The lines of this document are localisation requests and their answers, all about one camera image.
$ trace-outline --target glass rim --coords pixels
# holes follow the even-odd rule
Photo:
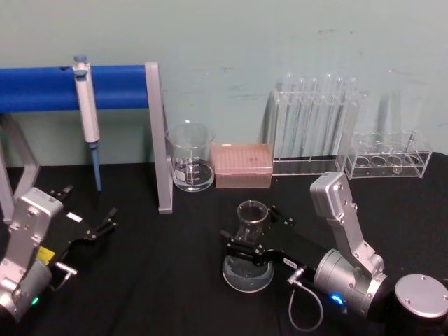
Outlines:
[[[181,127],[185,127],[185,125],[200,125],[200,126],[203,126],[204,129],[207,131],[207,133],[210,135],[210,140],[206,141],[201,146],[182,146],[180,144],[175,143],[172,140],[172,138],[169,136],[169,133],[173,132],[174,130],[177,130],[177,129],[181,128]],[[198,149],[198,148],[205,148],[207,146],[210,146],[210,144],[213,143],[213,140],[215,139],[215,136],[216,136],[215,132],[212,131],[210,128],[208,128],[204,123],[198,122],[198,121],[187,121],[187,120],[185,122],[183,122],[182,124],[180,124],[180,125],[177,125],[177,126],[174,126],[173,128],[168,129],[165,132],[165,137],[167,138],[167,140],[170,142],[171,145],[173,145],[174,147],[183,148],[183,149]]]
[[[257,204],[258,206],[260,206],[260,207],[262,208],[262,211],[263,211],[263,213],[264,213],[263,216],[262,216],[262,218],[260,218],[260,219],[256,219],[256,220],[248,220],[248,219],[245,219],[245,218],[242,217],[242,214],[241,214],[241,211],[242,211],[242,205],[243,205],[243,204],[248,204],[248,203]],[[263,221],[269,216],[269,209],[267,208],[266,204],[264,204],[264,203],[262,203],[262,202],[260,202],[260,201],[256,201],[256,200],[254,200],[254,199],[248,199],[247,201],[244,201],[244,202],[240,203],[240,204],[237,206],[237,215],[238,215],[238,218],[239,218],[241,221],[245,222],[245,223],[248,223],[248,224],[257,224],[257,223],[261,223],[261,222],[263,222]]]

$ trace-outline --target clear acrylic rack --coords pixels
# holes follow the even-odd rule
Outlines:
[[[267,105],[273,175],[343,171],[361,97],[353,78],[288,73]]]

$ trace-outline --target glass beaker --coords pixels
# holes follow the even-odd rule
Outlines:
[[[209,161],[215,134],[200,122],[185,121],[166,133],[171,146],[173,182],[184,191],[201,191],[214,181]]]

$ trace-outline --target micropipette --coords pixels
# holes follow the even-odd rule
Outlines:
[[[92,72],[90,63],[85,55],[77,55],[73,58],[76,64],[73,66],[75,74],[76,91],[78,93],[79,109],[83,121],[85,142],[92,151],[92,163],[95,174],[97,190],[101,191],[101,179],[99,175],[99,128],[97,119],[97,107],[93,93]]]

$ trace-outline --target erlenmeyer flask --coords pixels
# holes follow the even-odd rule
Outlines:
[[[263,233],[268,221],[267,207],[258,201],[245,201],[237,207],[239,229],[235,239],[254,244]],[[252,262],[227,255],[223,263],[223,276],[234,289],[244,293],[261,291],[269,285],[274,275],[272,265],[255,266]]]

